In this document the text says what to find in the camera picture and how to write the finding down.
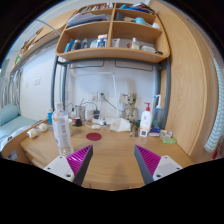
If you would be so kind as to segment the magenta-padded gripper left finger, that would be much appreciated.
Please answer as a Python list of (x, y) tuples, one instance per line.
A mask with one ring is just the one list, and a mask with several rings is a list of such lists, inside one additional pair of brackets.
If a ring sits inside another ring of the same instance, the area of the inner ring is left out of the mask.
[(93, 146), (89, 145), (67, 157), (56, 157), (44, 170), (81, 186), (92, 155)]

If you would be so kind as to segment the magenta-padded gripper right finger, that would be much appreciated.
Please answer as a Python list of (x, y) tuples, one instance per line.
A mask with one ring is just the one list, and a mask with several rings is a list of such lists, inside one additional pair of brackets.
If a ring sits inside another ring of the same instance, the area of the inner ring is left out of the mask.
[(138, 145), (135, 146), (134, 155), (145, 184), (150, 184), (182, 169), (168, 155), (160, 157)]

